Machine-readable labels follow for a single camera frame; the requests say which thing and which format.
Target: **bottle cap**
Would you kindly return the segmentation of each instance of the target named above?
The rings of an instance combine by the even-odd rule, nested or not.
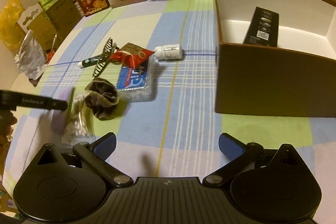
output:
[[[159,47],[155,47],[155,48],[154,48],[154,56],[155,56],[158,60],[164,59],[162,46],[159,46]]]

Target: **white bottle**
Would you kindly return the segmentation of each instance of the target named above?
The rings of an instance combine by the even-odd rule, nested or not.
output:
[[[154,56],[158,60],[181,59],[183,57],[183,51],[180,44],[155,47],[154,52]]]

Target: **yellow plastic bag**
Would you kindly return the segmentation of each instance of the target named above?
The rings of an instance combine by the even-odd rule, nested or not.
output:
[[[10,50],[19,48],[26,35],[16,23],[24,10],[20,0],[9,0],[0,13],[0,41]]]

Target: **human hand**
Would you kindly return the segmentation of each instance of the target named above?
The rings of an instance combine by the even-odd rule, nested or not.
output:
[[[17,123],[17,119],[9,110],[0,110],[0,155],[7,145],[7,136],[12,133],[11,126]]]

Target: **metal screw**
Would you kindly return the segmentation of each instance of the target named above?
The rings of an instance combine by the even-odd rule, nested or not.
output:
[[[118,175],[114,178],[114,182],[118,184],[127,183],[129,182],[129,180],[130,180],[129,176],[126,176],[126,175]]]
[[[211,184],[217,184],[217,183],[220,183],[223,179],[222,177],[218,176],[218,175],[212,175],[212,176],[207,176],[205,178],[205,180],[208,182],[208,183],[211,183]]]

